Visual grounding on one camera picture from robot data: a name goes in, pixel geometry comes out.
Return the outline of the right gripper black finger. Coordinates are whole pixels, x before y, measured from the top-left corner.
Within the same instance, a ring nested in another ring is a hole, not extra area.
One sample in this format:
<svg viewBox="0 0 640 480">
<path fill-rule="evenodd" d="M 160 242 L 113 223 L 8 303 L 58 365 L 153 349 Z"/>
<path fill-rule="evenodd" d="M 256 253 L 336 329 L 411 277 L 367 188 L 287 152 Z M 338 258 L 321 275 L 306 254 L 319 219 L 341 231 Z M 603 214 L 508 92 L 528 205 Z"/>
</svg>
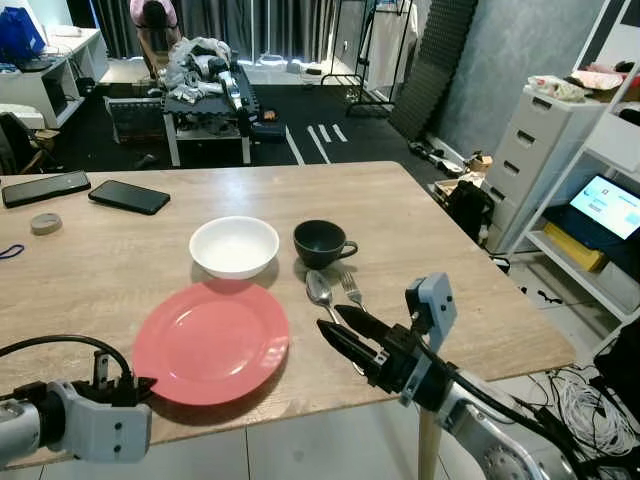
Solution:
<svg viewBox="0 0 640 480">
<path fill-rule="evenodd" d="M 388 352 L 406 352 L 406 326 L 384 323 L 360 307 L 333 307 L 333 348 L 340 353 L 372 353 L 364 339 Z"/>
<path fill-rule="evenodd" d="M 347 326 L 320 326 L 321 335 L 330 347 L 353 362 L 366 378 L 384 379 L 389 374 L 387 358 L 380 357 L 367 347 Z"/>
</svg>

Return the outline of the pink round plate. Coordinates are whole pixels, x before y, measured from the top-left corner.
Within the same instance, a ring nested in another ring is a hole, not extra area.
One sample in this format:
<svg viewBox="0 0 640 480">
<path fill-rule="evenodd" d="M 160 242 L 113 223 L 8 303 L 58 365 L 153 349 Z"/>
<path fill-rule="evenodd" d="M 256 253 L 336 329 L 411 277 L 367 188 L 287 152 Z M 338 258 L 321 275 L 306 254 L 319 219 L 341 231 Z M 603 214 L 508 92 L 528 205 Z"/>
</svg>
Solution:
<svg viewBox="0 0 640 480">
<path fill-rule="evenodd" d="M 179 404 L 223 404 L 256 390 L 279 369 L 291 325 L 269 291 L 214 279 L 166 298 L 134 338 L 131 366 L 152 392 Z"/>
</svg>

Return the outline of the silver fork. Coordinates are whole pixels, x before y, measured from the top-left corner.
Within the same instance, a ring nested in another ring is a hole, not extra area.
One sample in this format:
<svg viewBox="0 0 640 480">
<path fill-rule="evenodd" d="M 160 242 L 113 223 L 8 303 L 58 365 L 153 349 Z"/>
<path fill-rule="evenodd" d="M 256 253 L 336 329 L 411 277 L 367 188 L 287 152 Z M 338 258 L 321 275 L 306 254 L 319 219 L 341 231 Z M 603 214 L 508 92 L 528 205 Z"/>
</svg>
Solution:
<svg viewBox="0 0 640 480">
<path fill-rule="evenodd" d="M 340 284 L 342 284 L 344 291 L 346 291 L 348 300 L 351 301 L 353 305 L 360 307 L 361 310 L 366 310 L 364 293 L 358 288 L 355 276 L 353 276 L 351 271 L 340 271 Z"/>
</svg>

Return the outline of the large black bag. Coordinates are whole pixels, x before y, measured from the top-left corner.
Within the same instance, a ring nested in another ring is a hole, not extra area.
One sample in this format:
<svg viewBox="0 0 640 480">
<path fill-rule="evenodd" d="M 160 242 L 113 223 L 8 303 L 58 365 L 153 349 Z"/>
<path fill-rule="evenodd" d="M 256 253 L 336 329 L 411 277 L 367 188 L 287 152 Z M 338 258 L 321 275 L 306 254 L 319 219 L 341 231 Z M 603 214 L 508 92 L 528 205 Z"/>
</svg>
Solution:
<svg viewBox="0 0 640 480">
<path fill-rule="evenodd" d="M 621 399 L 634 420 L 640 419 L 640 321 L 627 321 L 605 340 L 593 357 L 604 384 Z"/>
</svg>

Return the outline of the silver spoon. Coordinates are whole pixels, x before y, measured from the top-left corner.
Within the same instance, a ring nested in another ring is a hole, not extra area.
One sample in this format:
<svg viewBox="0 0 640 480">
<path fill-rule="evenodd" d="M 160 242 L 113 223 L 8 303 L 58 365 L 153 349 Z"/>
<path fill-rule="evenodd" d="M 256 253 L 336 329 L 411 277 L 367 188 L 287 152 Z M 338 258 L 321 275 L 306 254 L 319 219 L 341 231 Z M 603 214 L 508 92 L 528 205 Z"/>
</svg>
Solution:
<svg viewBox="0 0 640 480">
<path fill-rule="evenodd" d="M 308 300 L 314 305 L 325 308 L 334 323 L 342 324 L 342 317 L 334 310 L 332 287 L 325 276 L 316 270 L 307 270 L 305 274 Z"/>
</svg>

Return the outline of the light wooden table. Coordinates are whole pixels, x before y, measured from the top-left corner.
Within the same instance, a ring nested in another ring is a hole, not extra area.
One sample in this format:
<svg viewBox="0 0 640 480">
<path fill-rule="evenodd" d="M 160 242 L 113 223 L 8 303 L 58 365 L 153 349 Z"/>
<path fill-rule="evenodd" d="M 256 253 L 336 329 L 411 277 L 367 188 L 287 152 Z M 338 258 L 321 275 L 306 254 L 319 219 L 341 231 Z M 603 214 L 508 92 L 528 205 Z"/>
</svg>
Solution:
<svg viewBox="0 0 640 480">
<path fill-rule="evenodd" d="M 369 387 L 320 337 L 320 307 L 308 301 L 292 244 L 302 221 L 334 221 L 358 243 L 346 260 L 372 315 L 404 323 L 407 284 L 451 278 L 460 317 L 443 356 L 500 387 L 575 361 L 553 317 L 518 291 L 489 256 L 396 163 L 119 172 L 122 182 L 169 193 L 152 216 L 105 207 L 86 195 L 17 209 L 0 206 L 0 346 L 72 333 L 131 352 L 142 321 L 172 294 L 202 282 L 188 242 L 202 224 L 243 215 L 282 238 L 257 283 L 282 303 L 291 348 L 261 390 L 218 407 L 155 404 L 154 445 L 134 467 L 91 467 L 47 451 L 15 462 L 18 477 L 330 480 L 413 477 L 416 413 Z M 63 228 L 33 236 L 29 221 L 55 212 Z"/>
</svg>

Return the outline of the white shelf rack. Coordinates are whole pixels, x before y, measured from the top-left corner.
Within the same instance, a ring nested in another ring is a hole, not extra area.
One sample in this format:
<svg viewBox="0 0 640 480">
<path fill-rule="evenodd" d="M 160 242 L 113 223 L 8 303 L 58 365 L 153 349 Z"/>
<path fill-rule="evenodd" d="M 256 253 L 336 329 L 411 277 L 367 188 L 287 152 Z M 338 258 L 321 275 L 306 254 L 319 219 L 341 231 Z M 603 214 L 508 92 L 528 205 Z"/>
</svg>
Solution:
<svg viewBox="0 0 640 480">
<path fill-rule="evenodd" d="M 596 13 L 588 37 L 573 61 L 572 72 L 593 65 L 612 68 L 621 61 L 628 61 L 632 65 L 626 72 L 623 87 L 613 97 L 612 102 L 605 104 L 603 113 L 617 115 L 617 106 L 625 99 L 627 92 L 632 90 L 632 82 L 639 74 L 639 23 L 639 0 L 600 0 L 600 10 Z M 617 317 L 621 323 L 627 323 L 639 319 L 640 287 L 637 275 L 628 275 L 616 260 L 609 261 L 600 271 L 582 270 L 543 233 L 544 225 L 547 224 L 544 211 L 552 205 L 568 204 L 594 175 L 603 175 L 613 180 L 617 186 L 628 187 L 632 191 L 637 191 L 639 187 L 640 173 L 626 175 L 618 172 L 611 164 L 596 159 L 591 152 L 586 151 L 585 141 L 564 166 L 563 172 L 554 180 L 547 196 L 541 198 L 540 204 L 535 207 L 534 214 L 524 225 L 522 239 L 548 256 L 557 268 L 585 289 L 609 314 Z"/>
</svg>

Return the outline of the black backpack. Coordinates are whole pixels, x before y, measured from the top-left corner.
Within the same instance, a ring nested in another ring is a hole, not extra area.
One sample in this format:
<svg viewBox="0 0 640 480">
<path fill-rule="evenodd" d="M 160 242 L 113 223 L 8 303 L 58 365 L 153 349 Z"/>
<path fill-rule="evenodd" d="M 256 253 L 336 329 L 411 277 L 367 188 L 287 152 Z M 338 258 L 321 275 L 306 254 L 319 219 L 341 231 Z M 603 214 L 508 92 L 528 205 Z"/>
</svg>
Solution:
<svg viewBox="0 0 640 480">
<path fill-rule="evenodd" d="M 445 212 L 477 244 L 483 242 L 483 229 L 492 223 L 494 207 L 492 196 L 468 180 L 461 180 L 445 200 Z"/>
</svg>

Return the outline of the white bowl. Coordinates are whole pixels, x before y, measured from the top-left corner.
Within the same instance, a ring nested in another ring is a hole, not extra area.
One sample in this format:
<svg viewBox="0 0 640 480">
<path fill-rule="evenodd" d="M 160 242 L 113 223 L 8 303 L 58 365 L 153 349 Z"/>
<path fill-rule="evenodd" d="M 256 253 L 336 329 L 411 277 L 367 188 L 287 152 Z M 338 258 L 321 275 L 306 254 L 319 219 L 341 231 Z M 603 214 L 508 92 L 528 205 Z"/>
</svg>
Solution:
<svg viewBox="0 0 640 480">
<path fill-rule="evenodd" d="M 260 274 L 275 259 L 279 234 L 264 220 L 224 216 L 202 224 L 188 242 L 189 256 L 207 274 L 244 280 Z"/>
</svg>

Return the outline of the grey tape roll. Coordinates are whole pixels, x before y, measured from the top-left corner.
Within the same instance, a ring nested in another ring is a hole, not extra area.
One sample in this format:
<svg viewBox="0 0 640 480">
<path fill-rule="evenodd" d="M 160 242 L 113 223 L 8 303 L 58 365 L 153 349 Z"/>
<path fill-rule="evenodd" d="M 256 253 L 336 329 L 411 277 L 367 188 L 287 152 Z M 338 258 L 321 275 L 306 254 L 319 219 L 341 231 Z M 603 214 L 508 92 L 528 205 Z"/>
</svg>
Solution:
<svg viewBox="0 0 640 480">
<path fill-rule="evenodd" d="M 33 236 L 49 236 L 63 228 L 63 219 L 55 212 L 41 212 L 29 221 Z"/>
</svg>

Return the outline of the yellow box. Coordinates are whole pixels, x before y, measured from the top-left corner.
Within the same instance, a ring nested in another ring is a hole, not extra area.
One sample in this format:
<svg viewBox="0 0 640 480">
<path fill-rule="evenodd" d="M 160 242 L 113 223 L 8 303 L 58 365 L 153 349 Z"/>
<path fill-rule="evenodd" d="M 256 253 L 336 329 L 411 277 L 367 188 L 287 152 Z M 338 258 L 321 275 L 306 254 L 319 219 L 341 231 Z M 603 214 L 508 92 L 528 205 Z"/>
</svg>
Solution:
<svg viewBox="0 0 640 480">
<path fill-rule="evenodd" d="M 585 244 L 573 238 L 571 234 L 564 232 L 558 225 L 548 221 L 544 225 L 543 233 L 549 241 L 561 250 L 568 259 L 575 262 L 579 268 L 590 273 L 598 273 L 608 264 L 608 257 L 600 250 L 591 250 Z"/>
</svg>

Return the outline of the black smartphone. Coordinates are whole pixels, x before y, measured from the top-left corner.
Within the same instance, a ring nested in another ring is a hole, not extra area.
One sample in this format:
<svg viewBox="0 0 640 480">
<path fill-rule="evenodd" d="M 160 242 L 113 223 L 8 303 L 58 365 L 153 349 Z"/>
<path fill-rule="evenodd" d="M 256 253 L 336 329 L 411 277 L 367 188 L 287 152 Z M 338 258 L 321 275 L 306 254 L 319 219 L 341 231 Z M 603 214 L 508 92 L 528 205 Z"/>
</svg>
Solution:
<svg viewBox="0 0 640 480">
<path fill-rule="evenodd" d="M 105 180 L 99 187 L 92 189 L 88 197 L 97 204 L 129 212 L 140 212 L 143 215 L 155 215 L 168 205 L 172 198 L 169 193 L 133 186 L 119 180 Z"/>
<path fill-rule="evenodd" d="M 86 173 L 70 172 L 3 187 L 0 189 L 0 198 L 6 209 L 15 209 L 50 198 L 87 191 L 90 187 L 90 179 Z"/>
</svg>

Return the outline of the open laptop with lit screen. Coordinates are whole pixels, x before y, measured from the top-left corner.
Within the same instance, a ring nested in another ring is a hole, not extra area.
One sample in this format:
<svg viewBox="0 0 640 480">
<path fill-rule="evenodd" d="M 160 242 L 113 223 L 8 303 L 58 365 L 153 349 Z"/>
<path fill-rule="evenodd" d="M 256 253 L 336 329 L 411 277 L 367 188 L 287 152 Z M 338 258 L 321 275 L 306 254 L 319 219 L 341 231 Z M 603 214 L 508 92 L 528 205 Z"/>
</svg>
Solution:
<svg viewBox="0 0 640 480">
<path fill-rule="evenodd" d="M 590 250 L 604 250 L 635 236 L 640 202 L 630 189 L 594 175 L 568 204 L 548 207 L 544 218 Z"/>
</svg>

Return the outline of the white drawer cabinet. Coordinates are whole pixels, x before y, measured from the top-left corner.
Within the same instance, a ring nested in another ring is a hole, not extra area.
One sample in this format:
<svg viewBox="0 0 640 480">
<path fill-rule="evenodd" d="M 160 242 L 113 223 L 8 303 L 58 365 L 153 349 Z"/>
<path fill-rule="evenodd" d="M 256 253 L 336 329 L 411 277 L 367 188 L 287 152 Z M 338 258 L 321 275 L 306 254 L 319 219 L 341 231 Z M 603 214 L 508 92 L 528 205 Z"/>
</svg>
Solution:
<svg viewBox="0 0 640 480">
<path fill-rule="evenodd" d="M 516 246 L 518 229 L 530 220 L 604 109 L 603 102 L 566 102 L 524 87 L 483 183 L 494 202 L 486 250 L 504 253 Z"/>
</svg>

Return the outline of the black office chair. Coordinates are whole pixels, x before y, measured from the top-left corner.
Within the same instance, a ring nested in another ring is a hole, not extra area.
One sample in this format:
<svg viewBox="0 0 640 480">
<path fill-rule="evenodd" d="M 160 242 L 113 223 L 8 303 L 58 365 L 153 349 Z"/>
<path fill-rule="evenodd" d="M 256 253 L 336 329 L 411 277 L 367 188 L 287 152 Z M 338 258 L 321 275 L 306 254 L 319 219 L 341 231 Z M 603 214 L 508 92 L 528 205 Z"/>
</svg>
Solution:
<svg viewBox="0 0 640 480">
<path fill-rule="evenodd" d="M 46 156 L 17 115 L 0 113 L 0 175 L 42 173 Z"/>
</svg>

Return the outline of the black acoustic foam panel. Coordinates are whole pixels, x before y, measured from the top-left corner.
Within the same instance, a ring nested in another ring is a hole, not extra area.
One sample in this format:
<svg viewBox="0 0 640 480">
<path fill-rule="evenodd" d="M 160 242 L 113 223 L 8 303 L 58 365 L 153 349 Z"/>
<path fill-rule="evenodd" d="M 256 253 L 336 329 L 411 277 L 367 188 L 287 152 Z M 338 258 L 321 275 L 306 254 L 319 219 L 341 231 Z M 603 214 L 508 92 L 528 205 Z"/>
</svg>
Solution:
<svg viewBox="0 0 640 480">
<path fill-rule="evenodd" d="M 424 32 L 389 123 L 407 141 L 420 140 L 456 72 L 479 0 L 430 0 Z"/>
</svg>

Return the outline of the low grey bench table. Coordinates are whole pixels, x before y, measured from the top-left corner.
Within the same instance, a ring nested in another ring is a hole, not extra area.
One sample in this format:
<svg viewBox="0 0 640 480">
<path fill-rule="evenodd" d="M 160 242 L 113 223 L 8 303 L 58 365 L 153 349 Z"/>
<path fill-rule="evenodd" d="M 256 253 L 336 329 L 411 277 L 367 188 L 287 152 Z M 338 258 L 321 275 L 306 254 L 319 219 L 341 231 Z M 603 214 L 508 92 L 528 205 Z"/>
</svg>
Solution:
<svg viewBox="0 0 640 480">
<path fill-rule="evenodd" d="M 163 101 L 163 124 L 169 163 L 182 166 L 179 142 L 237 140 L 239 161 L 252 164 L 253 132 L 251 119 L 260 114 L 261 104 L 251 84 L 239 88 L 241 106 L 233 105 L 227 95 L 205 96 L 196 102 L 184 102 L 166 96 Z"/>
</svg>

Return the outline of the clothes rack with garment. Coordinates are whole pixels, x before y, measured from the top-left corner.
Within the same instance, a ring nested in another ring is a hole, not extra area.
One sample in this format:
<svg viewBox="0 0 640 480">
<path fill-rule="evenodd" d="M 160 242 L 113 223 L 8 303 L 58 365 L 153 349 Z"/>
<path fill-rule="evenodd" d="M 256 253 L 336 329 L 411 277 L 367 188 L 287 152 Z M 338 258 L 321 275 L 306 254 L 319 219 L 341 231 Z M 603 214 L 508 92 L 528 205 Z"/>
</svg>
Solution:
<svg viewBox="0 0 640 480">
<path fill-rule="evenodd" d="M 415 0 L 335 0 L 320 86 L 346 88 L 348 114 L 392 109 L 416 40 Z"/>
</svg>

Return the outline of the crumpled white cloth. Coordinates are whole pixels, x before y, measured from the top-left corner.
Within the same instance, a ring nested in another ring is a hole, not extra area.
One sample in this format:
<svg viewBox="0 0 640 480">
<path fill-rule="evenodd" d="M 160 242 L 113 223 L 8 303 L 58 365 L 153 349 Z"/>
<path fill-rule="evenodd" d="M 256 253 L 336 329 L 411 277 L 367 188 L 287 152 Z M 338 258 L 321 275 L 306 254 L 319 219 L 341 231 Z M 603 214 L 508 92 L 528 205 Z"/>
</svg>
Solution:
<svg viewBox="0 0 640 480">
<path fill-rule="evenodd" d="M 589 90 L 585 90 L 580 84 L 554 76 L 530 76 L 527 78 L 527 86 L 541 95 L 562 102 L 586 102 L 590 97 Z"/>
</svg>

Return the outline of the white desk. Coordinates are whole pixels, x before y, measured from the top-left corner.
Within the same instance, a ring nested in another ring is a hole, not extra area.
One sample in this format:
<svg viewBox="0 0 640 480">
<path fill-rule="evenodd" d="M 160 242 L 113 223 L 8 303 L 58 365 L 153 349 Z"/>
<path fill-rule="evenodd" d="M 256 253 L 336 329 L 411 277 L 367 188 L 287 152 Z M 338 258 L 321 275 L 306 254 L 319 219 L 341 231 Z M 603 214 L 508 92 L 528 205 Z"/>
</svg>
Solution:
<svg viewBox="0 0 640 480">
<path fill-rule="evenodd" d="M 50 68 L 41 72 L 0 73 L 0 111 L 17 113 L 29 128 L 59 129 L 84 104 L 108 72 L 108 46 L 99 29 L 76 37 L 54 36 L 47 46 Z"/>
</svg>

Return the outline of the heap of grey clothes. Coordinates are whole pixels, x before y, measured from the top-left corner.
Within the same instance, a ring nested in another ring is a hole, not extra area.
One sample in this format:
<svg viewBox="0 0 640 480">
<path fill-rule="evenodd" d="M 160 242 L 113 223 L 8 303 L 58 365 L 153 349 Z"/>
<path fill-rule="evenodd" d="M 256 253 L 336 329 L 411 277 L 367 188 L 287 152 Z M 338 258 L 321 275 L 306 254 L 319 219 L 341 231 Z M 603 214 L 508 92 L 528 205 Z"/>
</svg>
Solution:
<svg viewBox="0 0 640 480">
<path fill-rule="evenodd" d="M 234 81 L 244 69 L 237 52 L 219 38 L 179 38 L 170 47 L 161 79 L 166 96 L 195 104 L 202 97 L 223 96 L 225 81 Z"/>
</svg>

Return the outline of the cardboard box with pink contents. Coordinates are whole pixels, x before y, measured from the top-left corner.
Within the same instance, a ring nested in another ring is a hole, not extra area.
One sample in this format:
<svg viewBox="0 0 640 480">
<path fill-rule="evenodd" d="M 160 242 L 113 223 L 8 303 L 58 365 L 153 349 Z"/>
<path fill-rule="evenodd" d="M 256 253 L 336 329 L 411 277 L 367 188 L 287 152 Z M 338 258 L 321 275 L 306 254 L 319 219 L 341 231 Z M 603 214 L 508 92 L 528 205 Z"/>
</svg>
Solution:
<svg viewBox="0 0 640 480">
<path fill-rule="evenodd" d="M 620 88 L 625 86 L 626 74 L 621 72 L 595 72 L 595 70 L 576 70 L 567 81 L 576 84 L 585 91 L 585 96 L 598 102 L 612 102 Z"/>
</svg>

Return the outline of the dark grey curtains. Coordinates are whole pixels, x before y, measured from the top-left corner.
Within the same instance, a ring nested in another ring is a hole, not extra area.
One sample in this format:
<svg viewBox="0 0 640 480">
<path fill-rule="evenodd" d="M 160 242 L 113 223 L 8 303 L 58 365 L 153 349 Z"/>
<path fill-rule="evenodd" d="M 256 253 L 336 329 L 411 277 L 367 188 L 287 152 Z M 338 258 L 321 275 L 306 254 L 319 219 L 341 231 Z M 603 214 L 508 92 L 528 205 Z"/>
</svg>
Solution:
<svg viewBox="0 0 640 480">
<path fill-rule="evenodd" d="M 329 54 L 339 0 L 170 0 L 186 37 L 219 38 L 243 58 L 320 61 Z M 142 54 L 131 0 L 76 0 L 91 9 L 111 58 Z"/>
</svg>

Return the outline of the person in pink top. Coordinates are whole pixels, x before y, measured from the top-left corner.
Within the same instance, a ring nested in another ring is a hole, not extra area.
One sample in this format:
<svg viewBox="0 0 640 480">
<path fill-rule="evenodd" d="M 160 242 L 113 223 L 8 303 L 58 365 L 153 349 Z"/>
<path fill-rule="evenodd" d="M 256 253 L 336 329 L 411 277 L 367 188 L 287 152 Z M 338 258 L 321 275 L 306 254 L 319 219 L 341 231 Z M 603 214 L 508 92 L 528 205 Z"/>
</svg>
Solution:
<svg viewBox="0 0 640 480">
<path fill-rule="evenodd" d="M 143 51 L 148 74 L 159 81 L 172 47 L 183 38 L 172 0 L 129 0 L 129 15 Z"/>
</svg>

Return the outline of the blue bag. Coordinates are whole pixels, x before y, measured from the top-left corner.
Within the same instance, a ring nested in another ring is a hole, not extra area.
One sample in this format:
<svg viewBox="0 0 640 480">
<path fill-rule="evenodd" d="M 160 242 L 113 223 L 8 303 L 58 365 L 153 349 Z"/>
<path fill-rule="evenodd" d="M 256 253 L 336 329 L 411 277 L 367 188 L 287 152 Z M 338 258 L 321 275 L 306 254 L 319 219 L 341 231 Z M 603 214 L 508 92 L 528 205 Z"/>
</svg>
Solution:
<svg viewBox="0 0 640 480">
<path fill-rule="evenodd" d="M 40 58 L 46 49 L 35 20 L 22 6 L 0 10 L 0 63 L 22 65 Z"/>
</svg>

